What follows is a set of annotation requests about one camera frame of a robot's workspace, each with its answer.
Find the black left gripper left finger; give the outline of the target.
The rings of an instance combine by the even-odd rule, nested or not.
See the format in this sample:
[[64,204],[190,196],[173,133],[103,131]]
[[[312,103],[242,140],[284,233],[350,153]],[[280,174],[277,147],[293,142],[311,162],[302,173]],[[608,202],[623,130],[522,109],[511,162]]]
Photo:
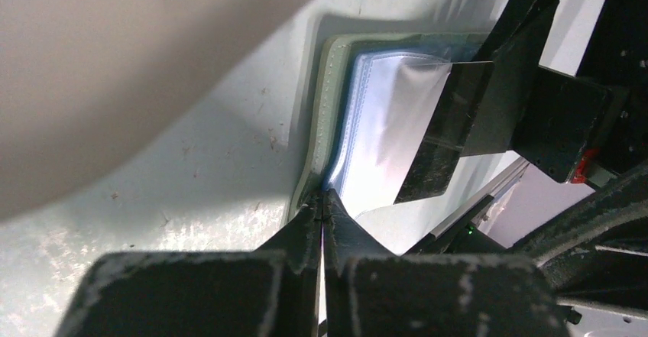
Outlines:
[[58,336],[315,336],[322,199],[253,251],[108,253]]

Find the white plastic bin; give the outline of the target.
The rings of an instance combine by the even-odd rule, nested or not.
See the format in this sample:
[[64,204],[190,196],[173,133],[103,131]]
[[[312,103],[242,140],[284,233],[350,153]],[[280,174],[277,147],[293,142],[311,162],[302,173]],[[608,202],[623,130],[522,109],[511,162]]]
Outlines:
[[1,217],[106,175],[310,0],[1,0]]

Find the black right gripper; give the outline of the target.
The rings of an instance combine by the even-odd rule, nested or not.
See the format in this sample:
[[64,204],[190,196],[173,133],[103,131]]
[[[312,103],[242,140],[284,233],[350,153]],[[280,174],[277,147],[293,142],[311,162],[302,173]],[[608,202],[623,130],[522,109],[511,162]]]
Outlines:
[[562,305],[645,319],[647,0],[604,0],[574,76],[536,71],[559,1],[507,1],[475,57],[493,70],[462,156],[504,153],[513,137],[556,182],[610,181],[511,251],[533,261]]

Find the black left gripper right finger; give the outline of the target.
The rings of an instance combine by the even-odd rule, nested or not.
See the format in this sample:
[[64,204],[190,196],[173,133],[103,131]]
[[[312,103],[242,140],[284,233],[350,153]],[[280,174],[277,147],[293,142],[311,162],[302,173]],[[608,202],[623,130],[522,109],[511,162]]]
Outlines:
[[338,194],[323,197],[330,336],[567,336],[548,283],[526,257],[397,256],[365,231]]

